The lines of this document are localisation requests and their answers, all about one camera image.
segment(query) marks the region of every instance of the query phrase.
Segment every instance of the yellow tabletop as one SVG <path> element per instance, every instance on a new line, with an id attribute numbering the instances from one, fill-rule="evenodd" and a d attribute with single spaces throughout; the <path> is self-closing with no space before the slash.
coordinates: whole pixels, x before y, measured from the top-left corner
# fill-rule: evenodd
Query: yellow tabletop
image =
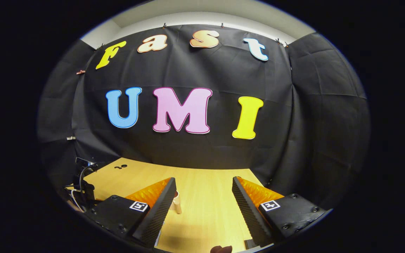
<path id="1" fill-rule="evenodd" d="M 174 177 L 182 213 L 168 211 L 156 248 L 174 253 L 209 253 L 214 246 L 245 250 L 251 239 L 232 194 L 232 178 L 262 185 L 249 169 L 210 170 L 156 165 L 120 158 L 85 177 L 95 186 L 95 198 L 127 196 L 163 179 Z"/>

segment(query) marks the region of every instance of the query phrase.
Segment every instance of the letter u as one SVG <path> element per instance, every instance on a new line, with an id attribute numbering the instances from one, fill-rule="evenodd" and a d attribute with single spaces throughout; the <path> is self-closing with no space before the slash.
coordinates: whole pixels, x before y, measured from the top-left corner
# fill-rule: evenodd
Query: letter u
<path id="1" fill-rule="evenodd" d="M 129 115 L 126 118 L 120 117 L 118 111 L 118 98 L 121 96 L 121 91 L 114 90 L 106 93 L 107 111 L 112 125 L 117 128 L 130 128 L 137 123 L 140 93 L 142 93 L 140 87 L 132 87 L 126 90 L 126 95 L 129 97 Z"/>

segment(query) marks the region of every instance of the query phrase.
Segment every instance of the small cup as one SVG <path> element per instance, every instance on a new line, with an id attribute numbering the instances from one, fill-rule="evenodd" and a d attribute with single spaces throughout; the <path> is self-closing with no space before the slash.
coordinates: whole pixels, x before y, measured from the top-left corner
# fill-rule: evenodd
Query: small cup
<path id="1" fill-rule="evenodd" d="M 173 199 L 172 205 L 170 206 L 170 210 L 176 210 L 176 213 L 182 213 L 182 209 L 180 208 L 180 197 L 179 192 L 175 192 L 175 197 Z"/>

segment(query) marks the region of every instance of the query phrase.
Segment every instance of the ceiling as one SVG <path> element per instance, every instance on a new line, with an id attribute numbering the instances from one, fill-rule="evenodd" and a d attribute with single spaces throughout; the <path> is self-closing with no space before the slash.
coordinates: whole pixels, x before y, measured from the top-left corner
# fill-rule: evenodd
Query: ceiling
<path id="1" fill-rule="evenodd" d="M 180 12 L 216 12 L 251 19 L 299 39 L 315 30 L 274 6 L 255 0 L 154 0 L 112 18 L 119 27 Z"/>

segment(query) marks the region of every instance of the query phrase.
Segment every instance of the yellow letter f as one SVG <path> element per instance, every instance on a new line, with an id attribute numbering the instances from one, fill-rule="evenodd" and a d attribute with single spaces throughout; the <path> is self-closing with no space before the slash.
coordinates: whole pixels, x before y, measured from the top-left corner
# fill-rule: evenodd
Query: yellow letter f
<path id="1" fill-rule="evenodd" d="M 126 41 L 120 42 L 118 44 L 115 44 L 113 46 L 110 46 L 106 48 L 106 51 L 104 52 L 103 58 L 101 58 L 101 61 L 99 64 L 96 66 L 96 69 L 99 69 L 101 67 L 107 66 L 109 64 L 109 58 L 113 58 L 117 52 L 119 47 L 124 47 L 126 45 Z"/>

